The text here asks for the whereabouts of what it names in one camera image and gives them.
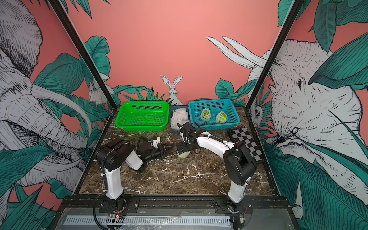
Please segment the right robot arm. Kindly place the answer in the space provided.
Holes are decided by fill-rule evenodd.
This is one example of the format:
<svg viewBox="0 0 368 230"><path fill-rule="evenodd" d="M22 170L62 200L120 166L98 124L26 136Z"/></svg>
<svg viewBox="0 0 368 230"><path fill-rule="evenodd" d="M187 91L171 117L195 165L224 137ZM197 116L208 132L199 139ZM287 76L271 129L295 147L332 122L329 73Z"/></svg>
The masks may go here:
<svg viewBox="0 0 368 230"><path fill-rule="evenodd" d="M183 141L176 144L179 158L186 158L192 151L207 149L224 160L231 187L227 193L227 207L231 213L245 214L250 204L245 198L246 187L257 170L257 165L245 142L228 142L217 138L191 123L177 124Z"/></svg>

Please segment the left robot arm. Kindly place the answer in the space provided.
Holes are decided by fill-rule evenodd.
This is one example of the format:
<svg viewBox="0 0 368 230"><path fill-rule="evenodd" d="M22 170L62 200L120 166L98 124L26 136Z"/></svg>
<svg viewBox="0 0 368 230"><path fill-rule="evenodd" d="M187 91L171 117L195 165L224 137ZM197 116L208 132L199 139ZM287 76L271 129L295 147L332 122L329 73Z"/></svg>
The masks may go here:
<svg viewBox="0 0 368 230"><path fill-rule="evenodd" d="M96 160L104 181L103 201L100 213L120 214L127 207L121 184L121 166L126 163L136 172L143 172L148 162L161 160L173 150L173 145L163 144L161 138L149 140L140 137L137 144L116 138L103 145L97 152Z"/></svg>

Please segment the custard apple with dark spots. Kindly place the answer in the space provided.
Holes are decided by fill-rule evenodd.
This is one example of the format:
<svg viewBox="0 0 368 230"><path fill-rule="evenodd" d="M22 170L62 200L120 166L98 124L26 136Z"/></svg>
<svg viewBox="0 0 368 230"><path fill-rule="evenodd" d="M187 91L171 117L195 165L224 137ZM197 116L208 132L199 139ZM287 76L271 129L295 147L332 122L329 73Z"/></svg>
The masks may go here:
<svg viewBox="0 0 368 230"><path fill-rule="evenodd" d="M210 112L208 112L208 111L203 112L202 115L201 115L201 118L204 121L209 121L210 118L211 118Z"/></svg>

